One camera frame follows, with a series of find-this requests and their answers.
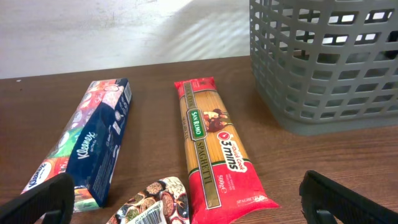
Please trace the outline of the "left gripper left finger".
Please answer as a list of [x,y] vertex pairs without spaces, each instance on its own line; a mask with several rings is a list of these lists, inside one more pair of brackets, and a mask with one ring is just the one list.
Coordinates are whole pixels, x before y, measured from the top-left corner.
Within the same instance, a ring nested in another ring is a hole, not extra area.
[[61,173],[1,206],[1,224],[69,224],[75,202],[74,181]]

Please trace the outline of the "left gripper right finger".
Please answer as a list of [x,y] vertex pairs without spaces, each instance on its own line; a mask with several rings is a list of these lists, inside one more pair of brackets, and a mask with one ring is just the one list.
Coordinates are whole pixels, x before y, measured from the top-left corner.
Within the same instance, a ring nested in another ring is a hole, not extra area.
[[397,213],[319,174],[306,171],[300,184],[302,213],[311,224],[397,223]]

